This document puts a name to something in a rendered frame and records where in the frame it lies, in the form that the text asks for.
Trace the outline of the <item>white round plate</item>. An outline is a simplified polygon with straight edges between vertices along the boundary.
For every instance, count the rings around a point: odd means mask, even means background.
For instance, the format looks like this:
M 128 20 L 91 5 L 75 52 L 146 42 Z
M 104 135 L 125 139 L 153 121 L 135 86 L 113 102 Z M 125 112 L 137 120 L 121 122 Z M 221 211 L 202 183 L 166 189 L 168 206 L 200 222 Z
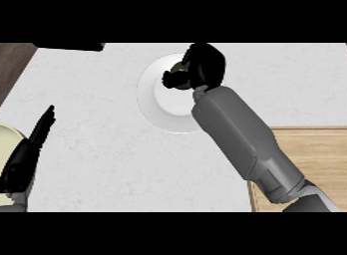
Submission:
M 137 85 L 137 100 L 149 122 L 164 131 L 190 133 L 199 130 L 192 117 L 192 90 L 166 89 L 162 84 L 164 71 L 180 62 L 183 53 L 158 58 L 146 67 Z

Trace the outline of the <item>pale wooden tray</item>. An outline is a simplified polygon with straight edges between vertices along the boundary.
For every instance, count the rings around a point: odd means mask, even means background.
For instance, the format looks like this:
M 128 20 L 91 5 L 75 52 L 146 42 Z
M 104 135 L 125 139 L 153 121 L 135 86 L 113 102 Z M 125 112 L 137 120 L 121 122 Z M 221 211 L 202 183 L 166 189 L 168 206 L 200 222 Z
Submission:
M 347 212 L 347 127 L 273 127 L 271 133 L 304 178 Z

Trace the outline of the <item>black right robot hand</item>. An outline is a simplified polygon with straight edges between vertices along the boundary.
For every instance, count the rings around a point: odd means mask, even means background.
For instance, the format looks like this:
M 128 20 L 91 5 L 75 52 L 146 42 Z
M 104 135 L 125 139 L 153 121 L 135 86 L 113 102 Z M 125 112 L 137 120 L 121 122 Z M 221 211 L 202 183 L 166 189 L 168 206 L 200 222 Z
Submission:
M 205 91 L 217 88 L 224 76 L 224 56 L 208 43 L 193 43 L 181 57 L 181 71 L 165 71 L 164 86 L 168 89 L 196 89 Z

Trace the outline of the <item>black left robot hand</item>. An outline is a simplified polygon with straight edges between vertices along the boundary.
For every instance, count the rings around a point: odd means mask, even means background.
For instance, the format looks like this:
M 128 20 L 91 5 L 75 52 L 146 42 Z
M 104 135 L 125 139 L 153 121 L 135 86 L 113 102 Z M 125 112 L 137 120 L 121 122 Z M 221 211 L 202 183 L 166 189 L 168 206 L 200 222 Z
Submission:
M 35 124 L 30 136 L 20 140 L 5 162 L 0 175 L 0 193 L 26 191 L 35 174 L 42 144 L 54 121 L 54 106 L 48 106 Z

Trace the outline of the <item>black appliance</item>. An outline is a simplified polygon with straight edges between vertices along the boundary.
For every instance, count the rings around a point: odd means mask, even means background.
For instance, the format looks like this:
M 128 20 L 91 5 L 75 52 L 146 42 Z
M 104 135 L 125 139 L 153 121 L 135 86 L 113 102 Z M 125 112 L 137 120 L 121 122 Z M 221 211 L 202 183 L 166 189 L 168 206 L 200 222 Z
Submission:
M 38 48 L 101 52 L 103 43 L 35 43 Z

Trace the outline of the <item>dark green squash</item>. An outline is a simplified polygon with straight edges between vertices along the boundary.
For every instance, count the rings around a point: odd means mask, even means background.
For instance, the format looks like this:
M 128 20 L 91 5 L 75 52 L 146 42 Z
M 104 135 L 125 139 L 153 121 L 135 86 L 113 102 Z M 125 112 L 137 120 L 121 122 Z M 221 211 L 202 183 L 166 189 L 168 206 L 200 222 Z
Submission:
M 177 90 L 189 90 L 187 65 L 175 63 L 171 68 L 171 84 Z

